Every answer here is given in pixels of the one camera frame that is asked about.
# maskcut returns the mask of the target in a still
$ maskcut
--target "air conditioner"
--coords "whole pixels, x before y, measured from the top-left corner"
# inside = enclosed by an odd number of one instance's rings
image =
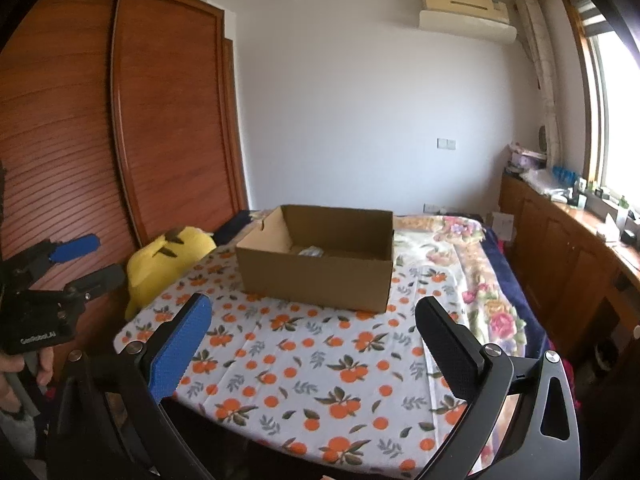
[[[422,0],[420,28],[509,44],[516,39],[507,6],[495,0]]]

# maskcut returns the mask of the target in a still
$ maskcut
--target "navy blue blanket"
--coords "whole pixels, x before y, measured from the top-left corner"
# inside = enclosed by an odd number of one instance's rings
[[[486,238],[482,242],[482,248],[489,258],[491,266],[494,268],[495,275],[498,278],[498,284],[507,300],[515,307],[518,316],[527,323],[524,328],[527,336],[525,357],[538,359],[550,348],[548,335],[533,314],[529,303],[527,303],[527,298],[524,297],[520,284],[513,275],[507,259],[500,252],[498,238],[494,231],[486,226],[485,229]]]

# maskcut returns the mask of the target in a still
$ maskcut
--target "wall socket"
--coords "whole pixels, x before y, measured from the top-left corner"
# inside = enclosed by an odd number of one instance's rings
[[[456,141],[453,139],[438,139],[437,146],[439,150],[455,150]]]
[[[422,212],[430,215],[443,215],[446,214],[447,208],[441,205],[423,204]]]

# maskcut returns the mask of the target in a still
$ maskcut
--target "white box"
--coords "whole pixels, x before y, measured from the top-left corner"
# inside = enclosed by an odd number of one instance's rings
[[[513,240],[513,215],[493,212],[486,217],[487,225],[494,230],[498,240],[511,242]]]

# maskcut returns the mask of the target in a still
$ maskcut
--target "window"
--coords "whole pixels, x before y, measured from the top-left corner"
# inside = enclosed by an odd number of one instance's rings
[[[584,83],[584,174],[640,210],[640,68],[590,0],[563,1]]]

